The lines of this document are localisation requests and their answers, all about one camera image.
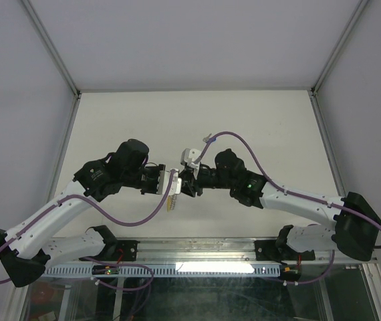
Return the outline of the large keyring with yellow grip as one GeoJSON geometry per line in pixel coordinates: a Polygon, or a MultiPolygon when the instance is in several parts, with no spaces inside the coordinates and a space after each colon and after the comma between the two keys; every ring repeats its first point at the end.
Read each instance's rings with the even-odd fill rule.
{"type": "Polygon", "coordinates": [[[174,211],[176,207],[178,195],[169,195],[166,200],[166,210],[168,212],[174,211]]]}

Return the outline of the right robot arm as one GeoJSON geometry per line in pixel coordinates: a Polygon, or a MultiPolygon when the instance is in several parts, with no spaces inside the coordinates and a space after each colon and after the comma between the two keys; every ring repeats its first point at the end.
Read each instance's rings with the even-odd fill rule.
{"type": "Polygon", "coordinates": [[[306,251],[338,250],[354,260],[371,260],[381,219],[360,194],[326,197],[290,191],[247,170],[231,149],[216,155],[213,168],[201,163],[201,154],[189,148],[182,152],[183,194],[197,197],[205,189],[224,189],[246,207],[283,211],[313,221],[307,227],[284,226],[275,243],[278,256],[290,259],[306,251]]]}

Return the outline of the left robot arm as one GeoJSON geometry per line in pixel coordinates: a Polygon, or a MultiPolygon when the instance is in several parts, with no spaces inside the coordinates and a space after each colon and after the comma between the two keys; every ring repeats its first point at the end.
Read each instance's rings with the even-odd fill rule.
{"type": "Polygon", "coordinates": [[[51,201],[8,230],[0,229],[0,285],[11,282],[22,288],[38,280],[47,269],[84,257],[107,260],[116,254],[116,237],[105,226],[89,227],[85,233],[56,241],[54,235],[90,208],[123,227],[138,227],[153,219],[166,203],[177,175],[164,165],[147,165],[149,148],[129,139],[105,157],[86,162],[51,201]],[[142,194],[161,195],[156,208],[139,221],[121,221],[100,203],[122,188],[142,194]]]}

